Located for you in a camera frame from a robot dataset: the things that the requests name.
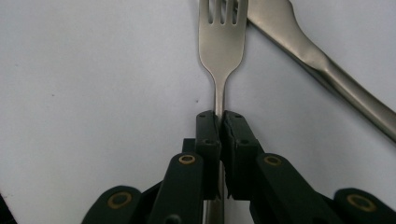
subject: white table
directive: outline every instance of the white table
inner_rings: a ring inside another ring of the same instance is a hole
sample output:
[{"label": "white table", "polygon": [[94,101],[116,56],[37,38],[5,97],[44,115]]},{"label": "white table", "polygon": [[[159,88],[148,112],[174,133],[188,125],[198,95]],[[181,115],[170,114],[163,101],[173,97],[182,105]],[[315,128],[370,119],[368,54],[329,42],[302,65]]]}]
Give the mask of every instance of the white table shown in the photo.
[{"label": "white table", "polygon": [[[293,0],[304,32],[396,110],[396,3]],[[198,2],[0,3],[0,192],[20,224],[79,223],[105,190],[159,182],[212,109]],[[396,209],[396,144],[253,26],[226,108],[314,189]],[[227,201],[227,223],[252,223]]]}]

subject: knife handle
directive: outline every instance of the knife handle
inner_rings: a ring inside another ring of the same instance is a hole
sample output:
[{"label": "knife handle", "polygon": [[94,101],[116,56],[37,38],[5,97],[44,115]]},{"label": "knife handle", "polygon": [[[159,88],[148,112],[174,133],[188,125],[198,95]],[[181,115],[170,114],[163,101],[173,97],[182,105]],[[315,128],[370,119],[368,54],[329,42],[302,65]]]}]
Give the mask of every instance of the knife handle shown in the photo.
[{"label": "knife handle", "polygon": [[370,92],[364,89],[355,79],[353,79],[340,66],[333,62],[323,52],[321,54],[319,66],[310,66],[294,58],[303,68],[315,77],[321,84],[339,93],[359,112],[370,120],[380,131],[386,134],[396,143],[396,114]]}]

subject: black plastic part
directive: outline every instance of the black plastic part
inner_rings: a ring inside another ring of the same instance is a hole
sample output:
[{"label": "black plastic part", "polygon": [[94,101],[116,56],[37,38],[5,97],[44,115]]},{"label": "black plastic part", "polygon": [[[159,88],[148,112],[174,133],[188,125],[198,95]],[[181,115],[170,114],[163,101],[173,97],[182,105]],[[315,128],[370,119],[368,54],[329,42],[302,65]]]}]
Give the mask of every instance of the black plastic part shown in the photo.
[{"label": "black plastic part", "polygon": [[139,219],[144,220],[144,223],[148,223],[149,221],[149,215],[151,214],[152,207],[162,183],[163,182],[160,182],[142,193],[137,213]]},{"label": "black plastic part", "polygon": [[396,223],[396,213],[375,196],[360,189],[340,189],[334,203],[348,223]]},{"label": "black plastic part", "polygon": [[219,140],[217,117],[213,111],[203,112],[196,117],[195,135],[195,152],[205,161],[204,199],[214,200],[219,194],[221,143]]},{"label": "black plastic part", "polygon": [[12,216],[11,212],[8,210],[6,202],[0,195],[0,224],[16,224],[17,222]]},{"label": "black plastic part", "polygon": [[255,185],[255,160],[263,150],[242,115],[225,111],[223,117],[221,160],[227,188],[235,200],[249,201]]},{"label": "black plastic part", "polygon": [[140,199],[141,193],[134,188],[118,186],[109,189],[91,207],[82,224],[142,223],[137,212]]},{"label": "black plastic part", "polygon": [[170,161],[148,223],[201,224],[203,172],[204,161],[198,154],[176,155]]},{"label": "black plastic part", "polygon": [[281,224],[344,223],[285,158],[265,153],[256,162],[258,187],[250,205],[253,216],[273,214],[272,219]]},{"label": "black plastic part", "polygon": [[183,139],[182,152],[195,152],[195,138]]}]

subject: metal cutlery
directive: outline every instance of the metal cutlery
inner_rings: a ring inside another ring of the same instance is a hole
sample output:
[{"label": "metal cutlery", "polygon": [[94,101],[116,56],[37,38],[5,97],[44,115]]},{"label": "metal cutlery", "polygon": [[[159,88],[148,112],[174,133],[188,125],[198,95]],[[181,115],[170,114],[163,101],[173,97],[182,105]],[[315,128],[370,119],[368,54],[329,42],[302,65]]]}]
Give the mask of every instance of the metal cutlery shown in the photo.
[{"label": "metal cutlery", "polygon": [[[242,61],[248,14],[248,0],[241,0],[236,10],[236,20],[233,21],[233,0],[227,0],[224,21],[221,21],[221,2],[215,0],[213,17],[210,15],[209,0],[201,0],[199,6],[199,55],[202,65],[215,82],[215,113],[219,123],[224,111],[227,77]],[[223,189],[224,170],[220,166],[220,196],[208,201],[206,223],[224,223]]]},{"label": "metal cutlery", "polygon": [[335,90],[396,142],[396,114],[330,59],[300,29],[289,0],[250,0],[248,19],[326,88]]}]

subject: fork tines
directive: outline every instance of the fork tines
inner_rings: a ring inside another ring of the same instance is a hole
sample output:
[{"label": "fork tines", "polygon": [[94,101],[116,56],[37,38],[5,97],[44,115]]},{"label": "fork tines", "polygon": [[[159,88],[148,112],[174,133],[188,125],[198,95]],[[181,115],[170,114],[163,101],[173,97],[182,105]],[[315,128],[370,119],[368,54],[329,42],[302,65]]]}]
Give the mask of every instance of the fork tines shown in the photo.
[{"label": "fork tines", "polygon": [[[214,10],[213,14],[211,15],[209,9],[209,1],[214,1]],[[236,21],[233,21],[233,10],[234,10],[234,1],[235,0],[225,0],[226,2],[226,10],[225,10],[225,21],[221,22],[221,2],[223,0],[200,0],[200,12],[199,12],[199,19],[200,23],[207,21],[210,24],[238,24],[238,23],[246,23],[247,14],[248,14],[248,0],[239,0],[237,5],[237,15]]]}]

